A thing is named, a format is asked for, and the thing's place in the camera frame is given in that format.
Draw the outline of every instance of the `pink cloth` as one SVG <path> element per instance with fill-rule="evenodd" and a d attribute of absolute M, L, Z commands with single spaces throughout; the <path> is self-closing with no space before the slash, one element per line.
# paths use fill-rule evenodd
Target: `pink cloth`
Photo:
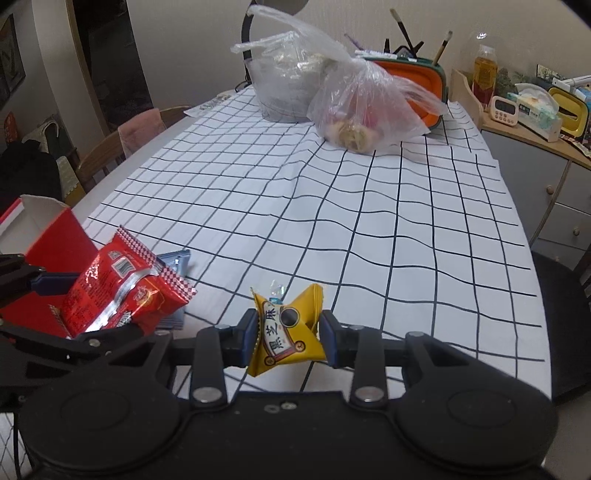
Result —
<path fill-rule="evenodd" d="M 126 121 L 118 129 L 125 158 L 166 130 L 160 110 L 152 108 Z"/>

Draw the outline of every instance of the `bottle of amber liquid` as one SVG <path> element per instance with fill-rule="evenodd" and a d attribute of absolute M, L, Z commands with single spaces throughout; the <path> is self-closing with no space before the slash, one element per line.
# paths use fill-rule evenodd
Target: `bottle of amber liquid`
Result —
<path fill-rule="evenodd" d="M 476 60 L 474 60 L 474 81 L 472 92 L 487 109 L 488 103 L 495 94 L 496 73 L 499 66 L 496 62 L 496 52 L 492 47 L 480 45 Z"/>

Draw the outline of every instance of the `drawer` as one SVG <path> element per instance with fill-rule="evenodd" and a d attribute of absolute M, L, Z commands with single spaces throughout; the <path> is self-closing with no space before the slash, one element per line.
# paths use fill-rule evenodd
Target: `drawer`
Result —
<path fill-rule="evenodd" d="M 587 250 L 591 244 L 591 215 L 555 203 L 540 238 Z"/>
<path fill-rule="evenodd" d="M 531 239 L 540 225 L 567 161 L 541 148 L 483 131 L 492 156 L 515 202 L 525 235 Z"/>
<path fill-rule="evenodd" d="M 574 270 L 584 254 L 584 252 L 578 248 L 547 242 L 540 238 L 534 242 L 531 249 L 534 252 L 538 252 L 540 255 L 544 255 L 545 257 L 562 263 L 565 267 L 569 267 L 571 270 Z"/>
<path fill-rule="evenodd" d="M 591 170 L 571 164 L 557 201 L 591 214 Z"/>

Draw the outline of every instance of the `red plastic wrapper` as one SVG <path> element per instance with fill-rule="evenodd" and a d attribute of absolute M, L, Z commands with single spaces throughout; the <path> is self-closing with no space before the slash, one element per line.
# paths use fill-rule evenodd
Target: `red plastic wrapper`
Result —
<path fill-rule="evenodd" d="M 61 320 L 72 338 L 129 322 L 149 334 L 195 293 L 189 282 L 119 227 L 68 292 Z"/>

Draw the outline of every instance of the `white tablecloth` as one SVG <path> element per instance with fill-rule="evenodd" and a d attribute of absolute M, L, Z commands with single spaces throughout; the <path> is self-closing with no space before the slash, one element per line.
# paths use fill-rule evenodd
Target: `white tablecloth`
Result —
<path fill-rule="evenodd" d="M 84 223 L 97 246 L 124 225 L 159 254 L 190 248 L 197 296 L 182 335 L 235 325 L 251 287 L 285 302 L 310 283 L 345 324 L 385 338 L 421 330 L 550 395 L 540 288 L 515 206 L 456 104 L 427 137 L 375 155 L 343 151 L 311 123 L 261 118 L 247 89 L 196 119 L 135 170 Z M 404 392 L 388 368 L 389 396 Z M 322 362 L 252 378 L 228 393 L 342 390 L 352 371 Z M 186 395 L 188 382 L 178 384 Z"/>

